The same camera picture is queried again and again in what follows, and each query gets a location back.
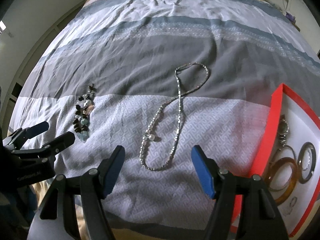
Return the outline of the wooden nightstand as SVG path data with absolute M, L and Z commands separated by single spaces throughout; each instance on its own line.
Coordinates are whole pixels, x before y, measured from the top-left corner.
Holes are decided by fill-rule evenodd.
M 284 11 L 283 15 L 290 21 L 290 23 L 298 30 L 300 31 L 300 28 L 296 25 L 296 17 L 293 16 L 290 12 Z

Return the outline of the striped duvet cover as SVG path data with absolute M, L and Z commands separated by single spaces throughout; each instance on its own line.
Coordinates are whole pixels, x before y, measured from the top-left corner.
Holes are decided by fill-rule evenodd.
M 319 58 L 263 0 L 87 0 L 27 78 L 9 129 L 48 122 L 29 148 L 71 131 L 94 85 L 89 137 L 57 156 L 56 172 L 79 176 L 121 145 L 103 202 L 115 234 L 200 239 L 214 203 L 192 147 L 248 174 L 281 83 L 319 113 Z

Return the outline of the purple tissue pack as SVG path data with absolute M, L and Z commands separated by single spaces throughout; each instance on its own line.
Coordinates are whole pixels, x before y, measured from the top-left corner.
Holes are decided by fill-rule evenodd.
M 295 23 L 296 22 L 296 18 L 295 16 L 293 16 L 291 13 L 286 12 L 285 17 L 291 22 L 291 23 Z

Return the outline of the silver wristwatch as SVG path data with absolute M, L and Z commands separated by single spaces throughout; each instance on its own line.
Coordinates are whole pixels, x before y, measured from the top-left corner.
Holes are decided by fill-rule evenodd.
M 277 129 L 277 137 L 279 144 L 284 146 L 286 144 L 287 135 L 289 133 L 289 124 L 285 118 L 285 115 L 281 115 L 279 119 L 278 129 Z

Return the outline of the red jewelry box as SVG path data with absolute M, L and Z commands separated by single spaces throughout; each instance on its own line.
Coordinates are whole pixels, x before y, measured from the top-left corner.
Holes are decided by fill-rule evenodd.
M 248 176 L 254 174 L 266 183 L 289 239 L 298 239 L 319 209 L 319 117 L 284 83 L 272 94 Z

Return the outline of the dark brown bangle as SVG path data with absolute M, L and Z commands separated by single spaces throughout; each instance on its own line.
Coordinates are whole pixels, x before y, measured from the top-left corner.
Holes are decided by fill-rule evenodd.
M 298 155 L 299 182 L 306 184 L 313 176 L 316 166 L 316 149 L 311 142 L 305 142 Z

